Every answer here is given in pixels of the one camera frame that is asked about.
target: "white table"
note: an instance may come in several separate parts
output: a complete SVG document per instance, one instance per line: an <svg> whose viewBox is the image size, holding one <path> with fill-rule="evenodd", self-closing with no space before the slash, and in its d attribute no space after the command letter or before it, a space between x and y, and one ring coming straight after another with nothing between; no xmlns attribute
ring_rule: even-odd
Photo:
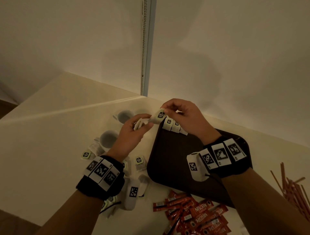
<svg viewBox="0 0 310 235"><path fill-rule="evenodd" d="M75 191L88 160L80 158L92 140L106 130L119 131L112 118L118 110L155 112L162 101L64 73L0 120L0 209L43 225ZM249 144L254 169L276 190L270 174L280 180L280 162L287 176L310 178L310 150L282 139L207 117L214 127L242 136ZM158 126L131 156L149 158ZM310 184L303 182L307 192ZM133 211L99 216L93 234L162 234L168 222L152 203L167 197L169 188L151 183ZM236 210L225 213L231 234L240 234Z"/></svg>

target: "white cup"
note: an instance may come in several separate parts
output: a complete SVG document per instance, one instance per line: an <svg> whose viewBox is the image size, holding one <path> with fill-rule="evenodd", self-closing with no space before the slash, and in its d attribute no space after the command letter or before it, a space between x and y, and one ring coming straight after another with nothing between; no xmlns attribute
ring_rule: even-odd
<svg viewBox="0 0 310 235"><path fill-rule="evenodd" d="M134 116L134 112L131 110L123 110L120 111L118 114L113 115L113 117L119 121L121 124L124 124L126 121L128 121L130 118Z"/></svg>
<svg viewBox="0 0 310 235"><path fill-rule="evenodd" d="M118 132L113 130L108 130L104 132L99 138L97 137L95 141L99 142L101 147L107 151L112 148L113 144L118 138Z"/></svg>

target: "black wrist strap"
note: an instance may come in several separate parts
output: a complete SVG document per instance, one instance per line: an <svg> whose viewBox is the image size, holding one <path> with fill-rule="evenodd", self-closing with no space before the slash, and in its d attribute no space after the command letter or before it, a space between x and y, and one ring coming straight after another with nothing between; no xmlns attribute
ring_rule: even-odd
<svg viewBox="0 0 310 235"><path fill-rule="evenodd" d="M80 182L77 184L76 189L78 189L81 193L85 194L89 197L96 197L101 200L107 200L109 197L116 196L120 193L122 187L124 186L125 180L124 180L124 173L123 169L124 166L119 161L115 160L114 158L111 158L109 156L100 156L96 160L100 161L92 161L92 163L87 167L87 169L91 169L90 166L93 164L93 162L96 162L96 167L91 169L91 174L93 174L97 169L98 172L101 172L100 169L102 169L102 166L100 165L102 161L105 159L109 163L113 165L118 171L119 175L115 176L112 168L107 171L104 176L102 176L102 179L99 182L95 182L93 179L88 177L87 175L84 175L83 178L80 180ZM108 190L104 190L100 185L108 186Z"/></svg>
<svg viewBox="0 0 310 235"><path fill-rule="evenodd" d="M216 141L214 141L213 143L210 143L210 144L207 144L204 146L204 149L207 149L209 151L214 162L216 162L216 164L218 166L217 168L210 169L206 163L206 159L204 159L204 157L202 157L202 155L200 154L201 159L202 159L203 163L205 164L205 167L207 168L207 170L210 173L217 174L220 178L224 178L224 177L227 177L230 175L239 175L239 174L242 174L243 172L245 172L247 169L250 168L250 163L249 163L247 157L242 158L240 160L236 160L236 158L232 155L231 150L228 149L228 146L224 142L224 141L227 141L229 139L231 139L231 138L221 136ZM229 164L229 165L224 165L224 166L219 165L219 158L215 156L215 152L212 149L212 146L214 146L216 144L220 144L220 143L223 143L226 154L231 161L231 164ZM238 149L241 150L242 154L244 154L242 149L238 145L235 145L235 147L237 148L237 150Z"/></svg>

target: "hand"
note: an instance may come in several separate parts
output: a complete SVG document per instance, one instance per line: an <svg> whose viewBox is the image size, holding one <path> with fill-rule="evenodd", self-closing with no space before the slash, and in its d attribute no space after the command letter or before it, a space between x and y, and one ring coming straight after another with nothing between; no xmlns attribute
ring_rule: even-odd
<svg viewBox="0 0 310 235"><path fill-rule="evenodd" d="M148 132L154 123L149 122L140 129L134 131L134 125L140 118L150 118L151 115L137 114L133 118L124 123L118 135L118 138L112 148L107 152L107 155L122 162L128 154L138 145L143 138L143 135Z"/></svg>
<svg viewBox="0 0 310 235"><path fill-rule="evenodd" d="M188 133L197 136L204 145L216 141L221 134L204 118L199 108L192 102L171 99L164 103L165 114L180 124Z"/></svg>

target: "metal chain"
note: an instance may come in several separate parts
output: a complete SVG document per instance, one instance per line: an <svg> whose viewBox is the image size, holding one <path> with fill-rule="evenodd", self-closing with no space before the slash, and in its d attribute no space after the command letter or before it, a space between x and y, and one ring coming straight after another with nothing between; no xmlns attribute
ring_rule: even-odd
<svg viewBox="0 0 310 235"><path fill-rule="evenodd" d="M140 95L144 94L144 52L145 52L145 34L146 34L146 5L147 0L143 1L143 19L142 19L142 63L141 63L141 87Z"/></svg>

